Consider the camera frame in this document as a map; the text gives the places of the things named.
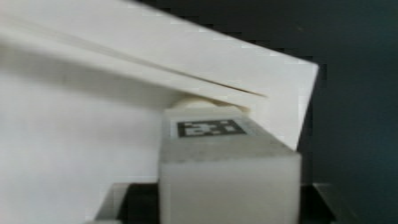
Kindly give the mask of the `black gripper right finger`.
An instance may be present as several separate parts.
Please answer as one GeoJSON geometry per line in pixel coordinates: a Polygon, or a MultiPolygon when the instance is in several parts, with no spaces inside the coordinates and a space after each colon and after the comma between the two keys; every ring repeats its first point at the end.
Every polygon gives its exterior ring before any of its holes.
{"type": "Polygon", "coordinates": [[[331,224],[333,221],[335,217],[319,193],[310,185],[301,185],[298,224],[331,224]]]}

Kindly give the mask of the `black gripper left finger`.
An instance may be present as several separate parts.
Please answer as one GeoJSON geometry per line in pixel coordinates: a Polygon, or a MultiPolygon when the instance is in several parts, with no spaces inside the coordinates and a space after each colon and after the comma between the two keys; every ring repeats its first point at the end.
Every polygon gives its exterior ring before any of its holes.
{"type": "Polygon", "coordinates": [[[116,220],[120,224],[159,224],[156,183],[136,183],[127,186],[116,220]]]}

